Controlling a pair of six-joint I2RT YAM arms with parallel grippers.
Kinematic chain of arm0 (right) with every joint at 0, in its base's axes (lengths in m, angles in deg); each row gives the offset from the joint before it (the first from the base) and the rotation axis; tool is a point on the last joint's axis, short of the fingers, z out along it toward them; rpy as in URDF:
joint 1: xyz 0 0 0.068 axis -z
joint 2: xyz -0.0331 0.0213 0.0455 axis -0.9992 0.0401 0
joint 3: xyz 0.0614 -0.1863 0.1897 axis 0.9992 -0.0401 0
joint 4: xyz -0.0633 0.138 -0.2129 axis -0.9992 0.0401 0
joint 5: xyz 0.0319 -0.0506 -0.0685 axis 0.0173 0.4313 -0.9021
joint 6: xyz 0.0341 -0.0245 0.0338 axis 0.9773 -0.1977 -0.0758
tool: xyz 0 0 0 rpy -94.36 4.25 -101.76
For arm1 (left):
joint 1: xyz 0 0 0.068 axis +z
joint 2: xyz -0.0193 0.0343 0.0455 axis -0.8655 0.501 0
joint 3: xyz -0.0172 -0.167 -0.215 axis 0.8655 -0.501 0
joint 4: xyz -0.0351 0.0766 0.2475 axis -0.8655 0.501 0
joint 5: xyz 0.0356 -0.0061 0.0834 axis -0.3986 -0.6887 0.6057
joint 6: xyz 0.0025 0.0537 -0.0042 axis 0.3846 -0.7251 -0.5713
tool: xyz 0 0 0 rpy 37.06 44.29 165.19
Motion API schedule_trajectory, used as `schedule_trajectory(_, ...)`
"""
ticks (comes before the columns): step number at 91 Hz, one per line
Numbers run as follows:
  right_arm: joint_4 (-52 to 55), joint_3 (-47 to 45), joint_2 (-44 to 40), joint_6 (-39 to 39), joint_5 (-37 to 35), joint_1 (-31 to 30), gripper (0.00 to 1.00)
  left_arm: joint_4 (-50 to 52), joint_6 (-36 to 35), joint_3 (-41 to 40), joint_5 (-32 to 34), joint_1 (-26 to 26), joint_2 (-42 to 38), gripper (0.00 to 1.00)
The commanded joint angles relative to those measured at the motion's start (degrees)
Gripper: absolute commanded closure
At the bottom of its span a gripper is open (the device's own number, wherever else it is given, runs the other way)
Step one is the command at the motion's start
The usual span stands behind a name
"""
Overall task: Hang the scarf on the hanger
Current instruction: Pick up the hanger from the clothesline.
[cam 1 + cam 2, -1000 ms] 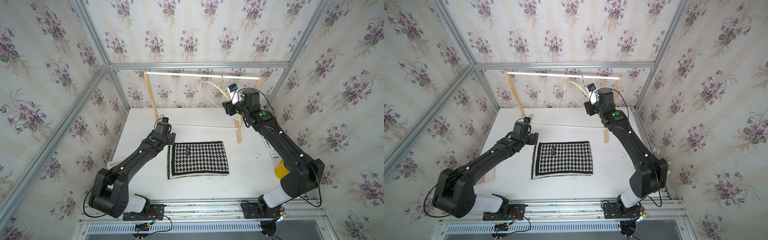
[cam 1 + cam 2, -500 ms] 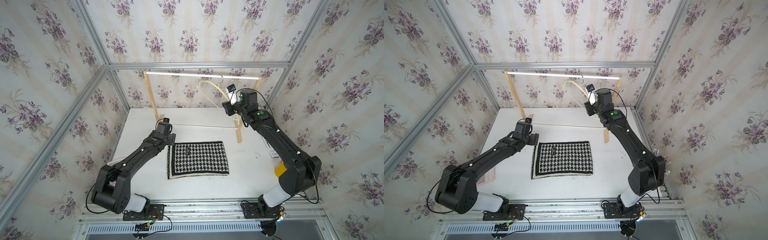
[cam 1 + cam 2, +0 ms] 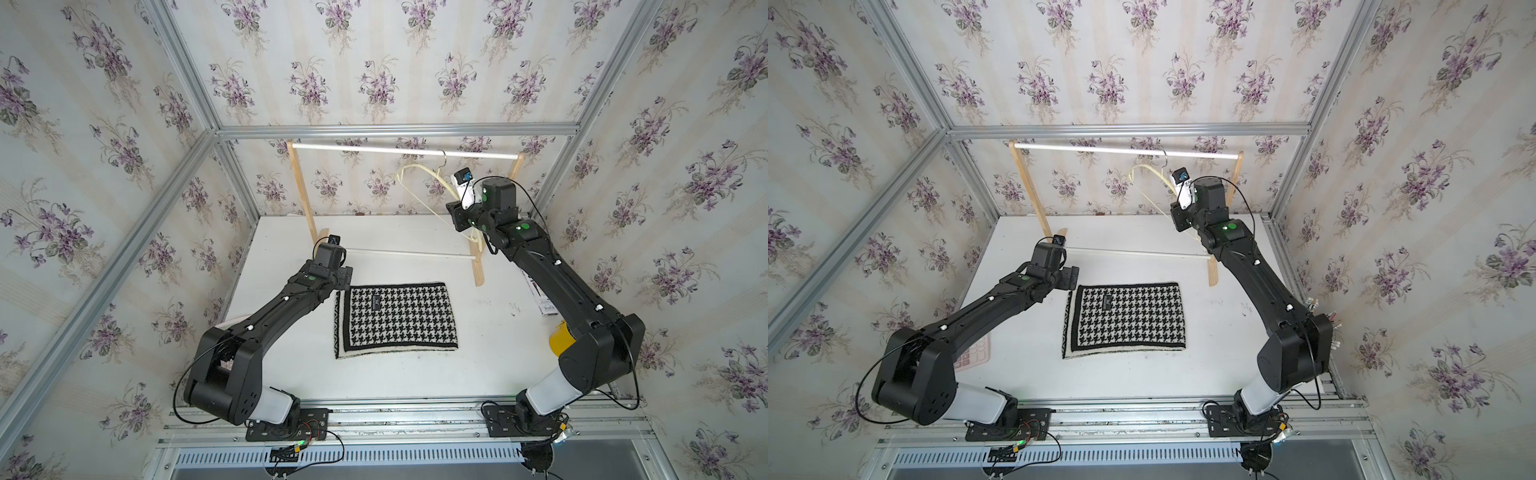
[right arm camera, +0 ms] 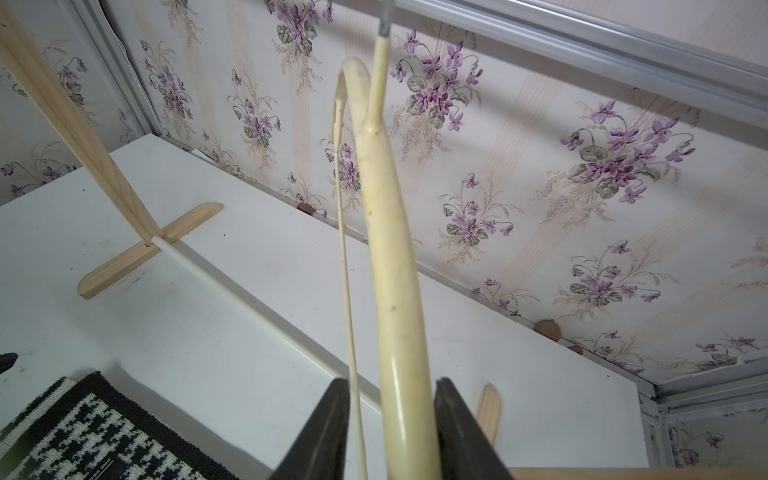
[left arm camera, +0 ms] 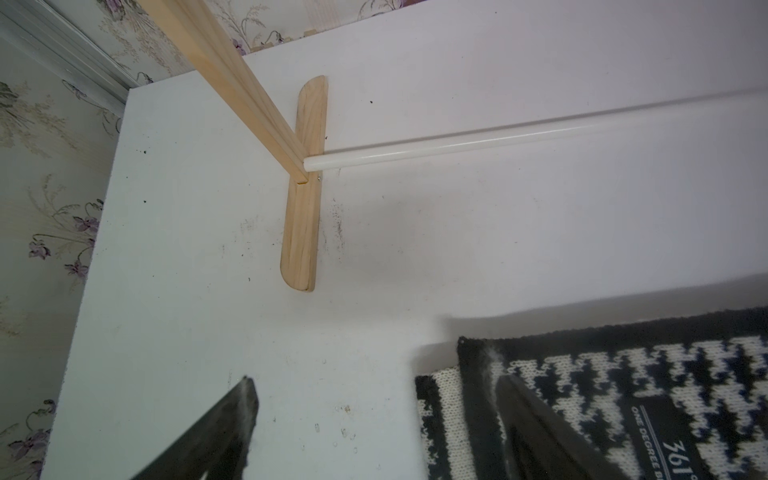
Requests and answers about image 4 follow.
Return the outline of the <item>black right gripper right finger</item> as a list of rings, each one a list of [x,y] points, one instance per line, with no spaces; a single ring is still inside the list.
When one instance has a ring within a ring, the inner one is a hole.
[[[443,479],[513,479],[447,377],[436,381],[434,408]]]

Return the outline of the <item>cream plastic clothes hanger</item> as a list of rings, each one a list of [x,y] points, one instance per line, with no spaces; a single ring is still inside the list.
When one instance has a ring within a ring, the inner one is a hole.
[[[346,59],[334,95],[332,151],[352,120],[377,307],[387,475],[441,478],[436,415],[414,247],[383,118],[391,50],[392,1],[382,4],[373,66]]]

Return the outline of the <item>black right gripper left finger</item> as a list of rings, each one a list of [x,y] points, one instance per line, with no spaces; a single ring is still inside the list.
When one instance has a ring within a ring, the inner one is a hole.
[[[343,479],[350,410],[349,381],[333,379],[270,479]]]

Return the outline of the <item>black white houndstooth scarf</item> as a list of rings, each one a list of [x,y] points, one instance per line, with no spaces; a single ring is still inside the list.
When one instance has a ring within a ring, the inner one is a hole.
[[[1,431],[4,479],[230,479],[100,373],[62,377]]]

